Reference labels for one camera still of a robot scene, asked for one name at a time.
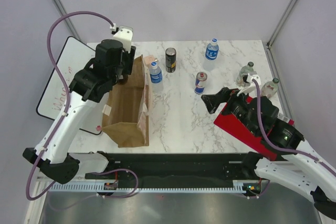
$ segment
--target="soda can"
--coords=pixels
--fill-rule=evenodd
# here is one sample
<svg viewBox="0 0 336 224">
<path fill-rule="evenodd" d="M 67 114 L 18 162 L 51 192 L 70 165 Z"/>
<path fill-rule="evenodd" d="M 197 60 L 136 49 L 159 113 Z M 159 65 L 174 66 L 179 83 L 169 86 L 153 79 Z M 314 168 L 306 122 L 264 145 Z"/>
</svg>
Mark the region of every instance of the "soda can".
<svg viewBox="0 0 336 224">
<path fill-rule="evenodd" d="M 166 70 L 173 73 L 176 70 L 176 50 L 175 48 L 167 48 L 166 50 Z"/>
<path fill-rule="evenodd" d="M 204 92 L 206 80 L 208 79 L 208 75 L 205 72 L 198 72 L 196 75 L 196 94 L 202 94 Z"/>
</svg>

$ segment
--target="red block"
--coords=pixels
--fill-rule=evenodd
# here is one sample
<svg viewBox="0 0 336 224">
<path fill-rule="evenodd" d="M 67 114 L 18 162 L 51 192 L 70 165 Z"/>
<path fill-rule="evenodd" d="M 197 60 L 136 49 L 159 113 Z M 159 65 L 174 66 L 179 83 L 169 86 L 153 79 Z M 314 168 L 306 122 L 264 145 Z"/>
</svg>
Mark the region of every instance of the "red block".
<svg viewBox="0 0 336 224">
<path fill-rule="evenodd" d="M 251 100 L 251 97 L 248 97 L 246 99 L 247 102 L 251 102 Z M 265 146 L 261 144 L 261 137 L 253 136 L 250 131 L 234 115 L 219 114 L 214 124 L 229 133 L 230 135 L 234 136 L 244 144 L 248 145 L 256 152 L 269 158 L 271 161 L 274 161 L 277 158 L 276 153 L 266 149 Z"/>
</svg>

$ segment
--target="brown paper bag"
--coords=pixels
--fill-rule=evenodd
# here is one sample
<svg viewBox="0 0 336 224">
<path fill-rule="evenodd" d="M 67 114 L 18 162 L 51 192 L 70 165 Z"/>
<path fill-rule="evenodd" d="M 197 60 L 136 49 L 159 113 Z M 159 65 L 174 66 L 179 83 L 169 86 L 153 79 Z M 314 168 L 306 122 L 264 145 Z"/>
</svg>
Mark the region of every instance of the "brown paper bag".
<svg viewBox="0 0 336 224">
<path fill-rule="evenodd" d="M 102 131 L 119 148 L 149 146 L 151 87 L 143 57 L 134 60 L 132 74 L 125 85 L 115 85 L 104 109 Z"/>
</svg>

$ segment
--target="white bottle cap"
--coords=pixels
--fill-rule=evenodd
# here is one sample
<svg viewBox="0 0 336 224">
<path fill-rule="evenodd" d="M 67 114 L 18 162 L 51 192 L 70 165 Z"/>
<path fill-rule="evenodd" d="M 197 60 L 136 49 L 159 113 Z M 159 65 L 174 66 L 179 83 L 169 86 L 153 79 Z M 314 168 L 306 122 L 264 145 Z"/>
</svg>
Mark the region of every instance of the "white bottle cap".
<svg viewBox="0 0 336 224">
<path fill-rule="evenodd" d="M 155 61 L 153 61 L 151 63 L 151 66 L 152 66 L 152 69 L 157 69 L 158 68 L 158 64 Z"/>
<path fill-rule="evenodd" d="M 211 45 L 213 45 L 213 46 L 217 46 L 217 39 L 212 39 L 212 41 L 211 41 Z"/>
</svg>

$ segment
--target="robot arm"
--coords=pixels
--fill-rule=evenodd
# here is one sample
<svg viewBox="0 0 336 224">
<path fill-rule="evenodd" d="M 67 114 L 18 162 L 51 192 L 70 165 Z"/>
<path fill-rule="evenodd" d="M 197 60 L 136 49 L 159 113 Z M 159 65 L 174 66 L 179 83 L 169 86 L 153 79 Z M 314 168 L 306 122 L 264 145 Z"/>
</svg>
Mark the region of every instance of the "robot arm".
<svg viewBox="0 0 336 224">
<path fill-rule="evenodd" d="M 54 181 L 65 184 L 76 174 L 102 172 L 106 168 L 108 160 L 99 153 L 69 155 L 68 150 L 87 115 L 115 84 L 126 81 L 131 74 L 135 56 L 132 36 L 131 28 L 119 27 L 113 39 L 103 40 L 96 47 L 95 57 L 75 74 L 69 86 L 71 99 L 67 113 L 64 106 L 43 140 L 35 148 L 25 149 L 23 156 L 32 164 L 44 150 L 38 167 Z M 44 149 L 62 116 L 65 116 L 62 123 Z"/>
<path fill-rule="evenodd" d="M 242 162 L 244 174 L 247 178 L 257 175 L 296 191 L 313 202 L 324 215 L 336 219 L 336 169 L 324 161 L 292 125 L 277 118 L 279 109 L 266 97 L 260 98 L 260 114 L 269 142 L 263 138 L 257 98 L 249 103 L 246 101 L 248 93 L 257 88 L 256 84 L 260 85 L 260 78 L 252 72 L 245 76 L 244 81 L 250 86 L 241 90 L 224 87 L 215 95 L 202 95 L 208 112 L 214 113 L 220 103 L 226 102 L 222 115 L 233 114 L 253 136 L 261 137 L 266 148 L 303 171 L 303 174 L 298 174 L 277 166 L 261 154 L 250 152 Z"/>
</svg>

